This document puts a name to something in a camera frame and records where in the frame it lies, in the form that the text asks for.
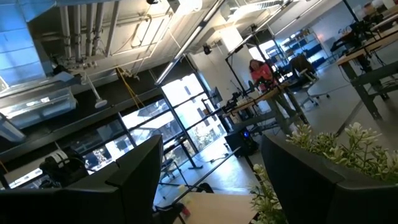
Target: woman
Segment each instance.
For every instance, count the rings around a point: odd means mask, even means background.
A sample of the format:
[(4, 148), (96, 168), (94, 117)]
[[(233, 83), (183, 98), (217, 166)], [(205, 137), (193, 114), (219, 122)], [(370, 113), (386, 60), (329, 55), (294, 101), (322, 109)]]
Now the woman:
[[(252, 77), (254, 83), (257, 83), (259, 81), (259, 79), (262, 77), (265, 80), (270, 80), (273, 83), (273, 85), (277, 84), (276, 80), (272, 76), (272, 72), (271, 72), (270, 68), (268, 67), (268, 65), (266, 63), (253, 59), (250, 61), (249, 69), (250, 69), (251, 77)], [(260, 84), (260, 89), (264, 93), (266, 91), (265, 84)], [(271, 106), (271, 104), (274, 104), (275, 106), (277, 106), (275, 102), (278, 102), (278, 104), (280, 104), (281, 107), (283, 107), (283, 109), (286, 110), (287, 114), (291, 118), (294, 117), (296, 114), (296, 112), (292, 108), (290, 108), (290, 106), (289, 106), (288, 102), (286, 101), (285, 97), (283, 96), (283, 94), (278, 94), (278, 95), (272, 97), (272, 99), (268, 100), (267, 102), (268, 102), (269, 106)]]

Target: floor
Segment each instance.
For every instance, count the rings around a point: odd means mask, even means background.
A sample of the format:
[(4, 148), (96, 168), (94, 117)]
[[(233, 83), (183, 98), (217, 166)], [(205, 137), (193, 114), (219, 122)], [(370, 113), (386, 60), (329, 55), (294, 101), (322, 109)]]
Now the floor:
[[(398, 55), (394, 53), (394, 49), (398, 49), (398, 43), (390, 45), (377, 54), (385, 63), (391, 63), (398, 60)], [(374, 68), (380, 65), (374, 60), (372, 62)], [(353, 64), (357, 73), (361, 73), (360, 69)], [(331, 98), (323, 97), (319, 99), (319, 106), (314, 107), (311, 102), (305, 105), (305, 115), (314, 131), (319, 132), (336, 132), (340, 126), (346, 121), (349, 114), (354, 107), (360, 102), (359, 96), (355, 89), (346, 81), (347, 77), (336, 65), (330, 65), (322, 71), (318, 71), (320, 80), (310, 89), (310, 94), (319, 94), (330, 91)], [(379, 144), (389, 148), (398, 149), (398, 91), (389, 93), (390, 100), (384, 102), (380, 97), (377, 97), (374, 102), (379, 108), (379, 112), (383, 117), (381, 121), (375, 121), (363, 106), (359, 112), (354, 116), (349, 123), (359, 122), (365, 128), (372, 128), (382, 136), (379, 137)], [(298, 101), (304, 98), (301, 94), (296, 94)], [(285, 135), (279, 131), (278, 128), (268, 130), (266, 134), (277, 135), (279, 138), (285, 138)], [(340, 136), (339, 142), (344, 144), (347, 138), (344, 133)], [(193, 158), (198, 166), (203, 165), (200, 170), (191, 170), (188, 167), (189, 162), (185, 163), (181, 170), (184, 177), (189, 184), (194, 184), (201, 177), (203, 177), (209, 170), (220, 163), (218, 160), (214, 163), (207, 162), (214, 158), (223, 157), (223, 154), (228, 152), (224, 147), (224, 139), (220, 138), (213, 144), (208, 146), (199, 155)], [(262, 164), (260, 153), (251, 156), (253, 164)], [(171, 182), (182, 184), (183, 180), (177, 171), (174, 172), (176, 178), (163, 180), (164, 182)], [(216, 192), (223, 192), (226, 194), (248, 194), (248, 187), (256, 184), (256, 179), (252, 174), (250, 167), (243, 158), (235, 158), (232, 156), (217, 170), (209, 175), (204, 182), (209, 183)], [(155, 205), (168, 205), (173, 199), (180, 194), (178, 187), (160, 185), (157, 189), (155, 198)]]

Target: spotlight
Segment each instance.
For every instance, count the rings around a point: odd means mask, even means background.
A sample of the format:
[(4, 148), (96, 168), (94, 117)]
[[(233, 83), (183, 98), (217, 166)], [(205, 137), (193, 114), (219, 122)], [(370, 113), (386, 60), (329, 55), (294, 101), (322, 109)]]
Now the spotlight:
[(148, 4), (157, 4), (159, 0), (147, 0)]
[(211, 53), (211, 48), (209, 45), (204, 44), (203, 46), (203, 51), (205, 52), (205, 55), (209, 55)]

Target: table leg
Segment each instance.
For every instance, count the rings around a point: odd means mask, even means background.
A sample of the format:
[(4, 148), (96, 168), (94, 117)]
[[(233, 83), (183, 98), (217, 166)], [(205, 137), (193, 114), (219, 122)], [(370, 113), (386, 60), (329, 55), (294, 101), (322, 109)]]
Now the table leg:
[(275, 113), (275, 120), (278, 123), (280, 129), (285, 133), (285, 134), (292, 134), (292, 131), (289, 128), (289, 125), (287, 124), (287, 120), (284, 118), (284, 115), (280, 111), (276, 101), (274, 99), (269, 99), (267, 100), (269, 108)]
[[(354, 69), (349, 64), (349, 62), (342, 64), (341, 67), (343, 68), (344, 72), (346, 73), (350, 81), (354, 80), (355, 78), (358, 78), (357, 74), (355, 73)], [(363, 103), (365, 104), (370, 114), (372, 115), (373, 119), (382, 119), (376, 105), (373, 103), (374, 98), (368, 95), (368, 92), (366, 91), (365, 87), (363, 87), (363, 85), (359, 85), (355, 87), (355, 90), (358, 93), (361, 100), (363, 101)]]
[(292, 91), (288, 88), (285, 88), (285, 93), (287, 97), (289, 97), (290, 102), (292, 102), (294, 110), (300, 114), (300, 119), (303, 121), (304, 124), (310, 124), (307, 120), (307, 117), (304, 115), (303, 110), (301, 109), (300, 104), (297, 102), (296, 98), (294, 97), (294, 94)]

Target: white flowering plant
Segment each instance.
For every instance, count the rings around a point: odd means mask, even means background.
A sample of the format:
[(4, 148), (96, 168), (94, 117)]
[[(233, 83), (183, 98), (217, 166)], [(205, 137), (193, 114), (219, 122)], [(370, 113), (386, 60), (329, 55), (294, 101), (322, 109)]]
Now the white flowering plant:
[(258, 213), (256, 220), (252, 224), (285, 224), (287, 223), (282, 206), (272, 188), (267, 172), (262, 165), (254, 165), (255, 175), (260, 177), (260, 186), (251, 187), (253, 196), (251, 204)]
[(287, 136), (287, 141), (374, 179), (398, 184), (398, 152), (377, 145), (380, 134), (370, 128), (364, 129), (359, 123), (350, 125), (345, 133), (349, 137), (347, 146), (337, 144), (336, 134), (320, 133), (314, 136), (310, 126), (301, 125), (291, 136)]

